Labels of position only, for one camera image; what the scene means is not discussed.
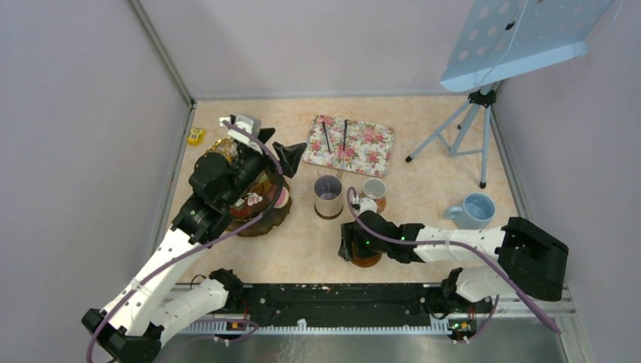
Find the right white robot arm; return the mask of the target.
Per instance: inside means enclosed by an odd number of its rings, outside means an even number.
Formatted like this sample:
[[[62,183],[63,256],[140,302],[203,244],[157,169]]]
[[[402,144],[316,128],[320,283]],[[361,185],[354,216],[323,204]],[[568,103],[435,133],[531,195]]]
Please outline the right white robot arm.
[[[562,298],[568,247],[521,217],[501,228],[442,229],[395,225],[365,211],[341,226],[338,254],[348,262],[386,255],[400,263],[452,261],[441,282],[444,304],[462,312],[473,302],[508,293],[557,302]]]

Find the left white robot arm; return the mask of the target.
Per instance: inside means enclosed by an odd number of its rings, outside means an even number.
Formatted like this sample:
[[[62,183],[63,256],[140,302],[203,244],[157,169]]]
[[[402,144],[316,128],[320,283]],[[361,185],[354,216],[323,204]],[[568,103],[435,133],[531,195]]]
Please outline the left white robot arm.
[[[234,312],[243,297],[231,271],[218,270],[200,287],[166,302],[178,279],[210,247],[236,236],[283,208],[286,179],[292,178],[306,143],[266,145],[274,130],[230,126],[234,157],[204,153],[194,164],[192,193],[163,241],[119,295],[89,309],[82,324],[96,346],[114,362],[151,362],[178,332],[209,312]]]

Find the light wooden coaster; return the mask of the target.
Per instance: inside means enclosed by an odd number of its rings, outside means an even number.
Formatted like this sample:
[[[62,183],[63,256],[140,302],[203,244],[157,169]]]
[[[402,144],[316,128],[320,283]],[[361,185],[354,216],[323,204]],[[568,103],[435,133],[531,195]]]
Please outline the light wooden coaster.
[[[359,197],[369,197],[365,193],[361,192],[359,194]],[[378,214],[381,214],[387,207],[387,199],[386,197],[378,197],[378,198],[373,198],[369,197],[372,200],[375,200],[377,205],[378,205]]]

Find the dark wooden coaster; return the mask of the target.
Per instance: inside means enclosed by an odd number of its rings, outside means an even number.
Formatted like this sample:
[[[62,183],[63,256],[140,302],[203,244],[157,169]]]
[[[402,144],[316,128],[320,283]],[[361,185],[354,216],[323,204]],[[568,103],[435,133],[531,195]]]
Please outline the dark wooden coaster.
[[[342,214],[343,208],[341,208],[337,213],[333,215],[324,215],[323,213],[320,213],[319,210],[315,207],[314,212],[319,218],[325,219],[325,220],[332,220],[338,218]]]

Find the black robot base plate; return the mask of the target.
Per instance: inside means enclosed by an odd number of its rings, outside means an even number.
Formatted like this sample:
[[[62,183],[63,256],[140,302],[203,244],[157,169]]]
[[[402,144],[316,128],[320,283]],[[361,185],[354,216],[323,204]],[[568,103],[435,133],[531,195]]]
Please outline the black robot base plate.
[[[246,284],[229,295],[216,317],[248,318],[260,327],[447,327],[446,318],[489,313],[486,297],[469,302],[434,284]]]

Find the brown wooden lid coaster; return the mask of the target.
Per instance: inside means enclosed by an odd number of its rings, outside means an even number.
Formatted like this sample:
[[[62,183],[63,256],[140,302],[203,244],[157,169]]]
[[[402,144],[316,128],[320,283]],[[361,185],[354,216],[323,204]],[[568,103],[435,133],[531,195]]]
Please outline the brown wooden lid coaster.
[[[351,263],[360,268],[370,268],[376,265],[382,258],[381,253],[374,253],[372,256],[361,258],[357,254],[356,243],[351,243]]]

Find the black handled steel tongs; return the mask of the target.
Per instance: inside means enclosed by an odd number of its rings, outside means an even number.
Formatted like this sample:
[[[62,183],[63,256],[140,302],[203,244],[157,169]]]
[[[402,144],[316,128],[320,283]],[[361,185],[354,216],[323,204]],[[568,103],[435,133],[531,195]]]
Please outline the black handled steel tongs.
[[[323,165],[331,169],[336,177],[343,179],[345,177],[348,120],[322,116],[320,124],[325,152]]]

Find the pink frosted donut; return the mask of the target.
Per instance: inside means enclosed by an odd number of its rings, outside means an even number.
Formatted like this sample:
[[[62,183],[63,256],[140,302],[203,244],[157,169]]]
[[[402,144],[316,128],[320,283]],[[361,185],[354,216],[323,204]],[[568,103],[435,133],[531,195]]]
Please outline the pink frosted donut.
[[[279,197],[276,200],[274,205],[275,209],[281,209],[287,205],[290,200],[290,193],[287,188],[283,188],[279,194]]]

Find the pink small cup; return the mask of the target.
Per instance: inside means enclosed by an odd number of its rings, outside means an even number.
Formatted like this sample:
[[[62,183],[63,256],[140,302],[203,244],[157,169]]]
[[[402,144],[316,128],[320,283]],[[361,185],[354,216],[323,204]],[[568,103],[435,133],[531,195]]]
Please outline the pink small cup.
[[[369,178],[363,183],[361,194],[372,200],[380,200],[385,197],[386,191],[386,184],[382,179]]]

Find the light blue mug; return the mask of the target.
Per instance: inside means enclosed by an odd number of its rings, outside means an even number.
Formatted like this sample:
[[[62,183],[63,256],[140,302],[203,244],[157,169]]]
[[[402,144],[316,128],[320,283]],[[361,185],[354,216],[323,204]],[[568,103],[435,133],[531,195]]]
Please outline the light blue mug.
[[[495,202],[487,195],[467,195],[460,204],[450,206],[444,217],[450,219],[459,229],[484,229],[496,214]]]

